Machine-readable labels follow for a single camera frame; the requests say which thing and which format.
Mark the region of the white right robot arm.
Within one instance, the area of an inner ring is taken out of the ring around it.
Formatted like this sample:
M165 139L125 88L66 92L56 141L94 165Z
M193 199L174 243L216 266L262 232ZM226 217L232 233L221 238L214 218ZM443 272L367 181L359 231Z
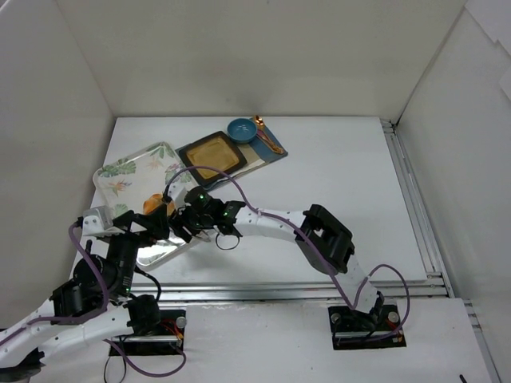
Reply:
M379 320L384 297L358 264L352 233L325 207L313 204L306 211L257 210L246 201L216 199L202 187L167 187L163 197L174 206L168 217L171 231L186 243L210 233L295 243L314 269L331 277L356 318L371 324Z

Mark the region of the metal serving tongs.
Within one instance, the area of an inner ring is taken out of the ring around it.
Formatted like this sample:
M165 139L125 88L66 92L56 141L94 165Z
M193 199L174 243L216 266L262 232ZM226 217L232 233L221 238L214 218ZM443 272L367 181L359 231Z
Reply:
M209 243L211 241L211 236L208 232L206 232L205 230L199 230L199 229L195 229L195 228L189 228L189 227L186 227L184 226L187 231L192 235L192 241L190 243L194 243L194 242L206 242L206 243ZM179 242L181 241L182 243L186 243L183 239L180 239L178 237L176 237L172 231L170 230L170 234L169 234L169 237L168 237L170 240L172 240L173 242Z

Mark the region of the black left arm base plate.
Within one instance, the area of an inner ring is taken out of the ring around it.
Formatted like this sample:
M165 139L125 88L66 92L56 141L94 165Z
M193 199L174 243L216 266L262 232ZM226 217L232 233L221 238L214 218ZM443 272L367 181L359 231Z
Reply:
M173 356L184 348L187 325L186 311L166 309L160 312L160 323L146 332L115 337L112 342L127 356Z

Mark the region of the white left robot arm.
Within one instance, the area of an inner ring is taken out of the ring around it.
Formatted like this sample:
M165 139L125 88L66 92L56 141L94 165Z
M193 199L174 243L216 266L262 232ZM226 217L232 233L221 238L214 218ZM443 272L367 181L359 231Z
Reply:
M160 321L157 299L131 295L137 254L170 233L167 208L112 218L107 207L86 211L69 227L81 254L72 278L33 313L1 332L1 375L38 372L43 360L89 341L146 333Z

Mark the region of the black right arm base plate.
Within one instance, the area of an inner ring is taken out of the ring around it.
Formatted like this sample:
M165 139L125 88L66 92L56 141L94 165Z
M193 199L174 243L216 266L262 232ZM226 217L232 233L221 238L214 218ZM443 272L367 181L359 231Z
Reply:
M393 349L406 347L403 330L391 334L400 324L401 316L395 304L382 307L375 324L364 323L360 314L346 306L328 308L333 350Z

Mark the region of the round bread roll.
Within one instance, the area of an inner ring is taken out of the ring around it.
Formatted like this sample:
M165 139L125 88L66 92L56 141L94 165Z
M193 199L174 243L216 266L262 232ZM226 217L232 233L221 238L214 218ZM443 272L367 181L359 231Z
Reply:
M143 214L148 215L154 212L160 206L165 206L167 211L167 216L172 215L172 213L176 210L175 204L173 201L165 202L162 194L153 194L143 203Z

